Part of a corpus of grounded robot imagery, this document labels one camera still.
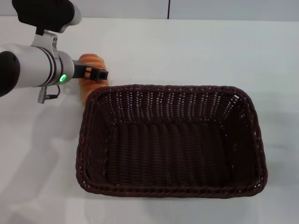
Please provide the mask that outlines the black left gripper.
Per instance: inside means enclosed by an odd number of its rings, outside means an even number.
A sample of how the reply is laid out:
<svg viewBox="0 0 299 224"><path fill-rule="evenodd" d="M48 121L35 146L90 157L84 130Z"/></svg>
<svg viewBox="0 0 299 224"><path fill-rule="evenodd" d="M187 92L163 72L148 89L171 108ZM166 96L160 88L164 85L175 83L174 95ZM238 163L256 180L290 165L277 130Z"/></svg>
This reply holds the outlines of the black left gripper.
<svg viewBox="0 0 299 224"><path fill-rule="evenodd" d="M80 61L73 60L72 62L74 65L73 79L83 78L96 82L107 80L108 71L105 69L95 68Z"/></svg>

